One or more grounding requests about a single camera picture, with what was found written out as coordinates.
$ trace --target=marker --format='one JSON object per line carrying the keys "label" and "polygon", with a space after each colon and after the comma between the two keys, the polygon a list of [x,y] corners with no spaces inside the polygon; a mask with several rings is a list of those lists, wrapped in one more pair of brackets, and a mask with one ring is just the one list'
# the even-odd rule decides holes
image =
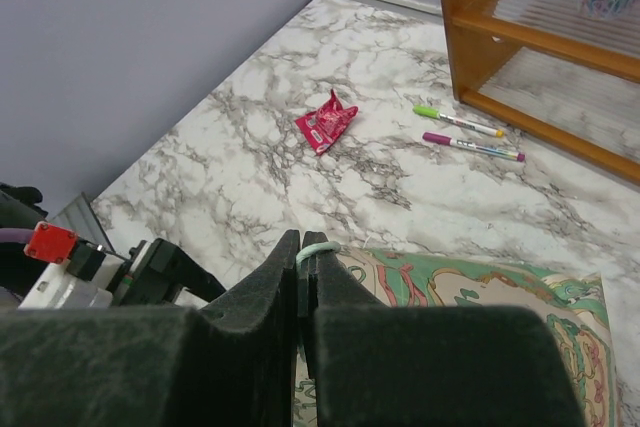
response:
{"label": "marker", "polygon": [[520,152],[514,152],[512,150],[496,149],[494,147],[482,147],[476,145],[473,142],[466,142],[464,140],[456,140],[446,135],[434,134],[432,132],[425,132],[422,138],[427,142],[433,142],[434,144],[450,145],[451,147],[458,147],[459,149],[472,150],[473,152],[480,152],[481,154],[495,155],[502,159],[515,160],[517,162],[524,162],[524,154]]}
{"label": "marker", "polygon": [[458,127],[475,130],[476,132],[482,132],[483,134],[491,135],[493,137],[504,136],[504,132],[501,130],[492,129],[491,127],[487,127],[486,125],[476,124],[475,122],[469,122],[468,120],[462,120],[462,119],[459,119],[458,117],[451,117],[450,115],[444,115],[438,112],[436,109],[432,109],[431,107],[426,107],[424,105],[416,105],[413,108],[413,111],[418,115],[423,115],[424,117],[431,117],[432,119],[444,120],[445,122],[449,122],[450,124],[457,125]]}

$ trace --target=marble tabletop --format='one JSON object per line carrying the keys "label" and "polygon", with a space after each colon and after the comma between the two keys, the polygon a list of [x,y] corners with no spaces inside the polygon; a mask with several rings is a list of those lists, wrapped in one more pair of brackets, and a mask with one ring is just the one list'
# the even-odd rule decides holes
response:
{"label": "marble tabletop", "polygon": [[[321,157],[294,120],[335,89],[358,116]],[[417,117],[455,103],[443,27],[314,0],[94,202],[115,248],[162,237],[227,287],[286,229],[362,246],[601,272],[626,425],[640,425],[640,191],[504,127],[491,139]],[[525,163],[426,144],[426,130]]]}

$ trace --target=purple marker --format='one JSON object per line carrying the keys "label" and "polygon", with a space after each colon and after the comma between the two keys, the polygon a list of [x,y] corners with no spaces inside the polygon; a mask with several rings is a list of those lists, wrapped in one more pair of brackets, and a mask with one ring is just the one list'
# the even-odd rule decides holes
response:
{"label": "purple marker", "polygon": [[451,147],[458,147],[459,149],[472,150],[474,152],[480,152],[482,154],[494,155],[503,159],[515,160],[517,162],[524,162],[524,154],[520,152],[514,152],[512,150],[496,149],[494,147],[482,147],[476,145],[473,142],[466,142],[464,140],[456,140],[446,135],[434,134],[432,132],[425,132],[422,138],[427,142],[433,142],[434,144],[450,145]]}

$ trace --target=green marker cap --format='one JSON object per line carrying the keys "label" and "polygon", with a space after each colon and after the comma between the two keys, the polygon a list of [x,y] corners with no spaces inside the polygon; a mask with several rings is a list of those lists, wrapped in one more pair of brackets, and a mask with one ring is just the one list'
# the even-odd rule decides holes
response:
{"label": "green marker cap", "polygon": [[432,119],[437,119],[440,115],[436,109],[432,109],[431,107],[427,107],[425,105],[416,105],[413,108],[413,111],[418,115],[424,115],[425,117],[431,117]]}

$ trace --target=crumpled red packet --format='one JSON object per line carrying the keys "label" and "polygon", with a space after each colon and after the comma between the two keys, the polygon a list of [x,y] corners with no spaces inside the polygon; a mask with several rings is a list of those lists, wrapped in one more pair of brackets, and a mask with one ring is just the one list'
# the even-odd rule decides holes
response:
{"label": "crumpled red packet", "polygon": [[300,117],[296,124],[315,153],[322,155],[338,140],[357,113],[355,105],[344,109],[331,89],[331,98],[315,112]]}

